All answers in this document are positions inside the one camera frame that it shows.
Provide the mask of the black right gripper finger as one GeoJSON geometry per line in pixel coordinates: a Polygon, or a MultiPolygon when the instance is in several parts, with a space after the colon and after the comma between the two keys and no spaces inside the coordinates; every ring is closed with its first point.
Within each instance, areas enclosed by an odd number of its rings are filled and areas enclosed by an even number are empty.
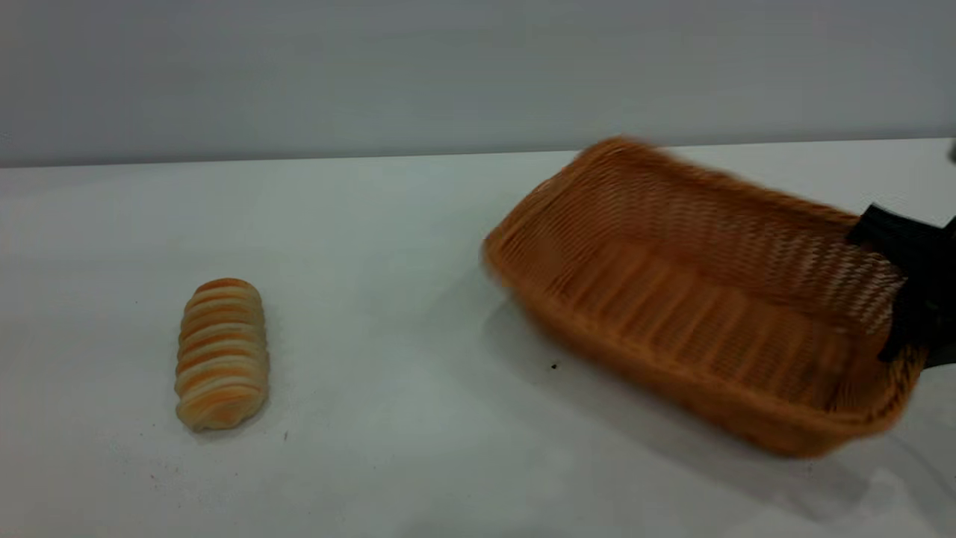
{"type": "Polygon", "coordinates": [[[893,303],[893,320],[878,360],[914,362],[928,352],[926,365],[955,363],[955,285],[953,278],[906,279],[893,303]]]}
{"type": "Polygon", "coordinates": [[[911,279],[952,282],[955,218],[943,227],[871,204],[846,235],[850,244],[884,256],[911,279]]]}

